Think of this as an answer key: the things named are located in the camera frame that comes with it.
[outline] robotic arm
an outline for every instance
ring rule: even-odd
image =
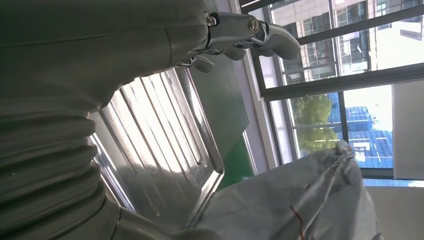
[[[202,0],[0,1],[0,239],[217,239],[167,233],[105,198],[90,113],[172,67],[212,69],[244,49],[294,58],[296,40]]]
[[[206,13],[208,26],[207,43],[200,49],[190,51],[176,67],[195,67],[207,73],[214,66],[204,55],[224,54],[228,58],[241,60],[251,49],[257,55],[271,57],[277,54],[283,59],[295,58],[300,45],[281,26],[256,19],[251,15],[225,12]]]

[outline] screw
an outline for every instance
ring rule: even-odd
[[[259,29],[259,22],[258,22],[258,20],[256,20],[256,18],[252,17],[247,22],[247,26],[248,26],[250,31],[256,33]]]
[[[217,25],[217,19],[213,16],[209,16],[208,18],[206,18],[206,22],[209,27]]]

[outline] stainless steel tray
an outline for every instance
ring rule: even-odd
[[[94,160],[116,201],[168,231],[192,227],[224,165],[190,72],[136,78],[90,118]]]

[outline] green panel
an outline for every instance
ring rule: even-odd
[[[233,62],[226,56],[207,56],[215,63],[212,72],[191,68],[203,110],[216,146],[224,159],[249,124]]]
[[[218,191],[253,176],[249,154],[242,136],[238,138],[223,162],[225,174]]]

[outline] red thread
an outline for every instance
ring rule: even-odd
[[[297,213],[292,206],[290,207],[290,209],[293,212],[293,214],[296,216],[296,218],[299,219],[299,222],[300,222],[300,230],[299,230],[300,239],[301,240],[305,240],[304,233],[302,231],[302,229],[304,228],[304,221],[302,220],[302,218],[299,215],[299,213]]]

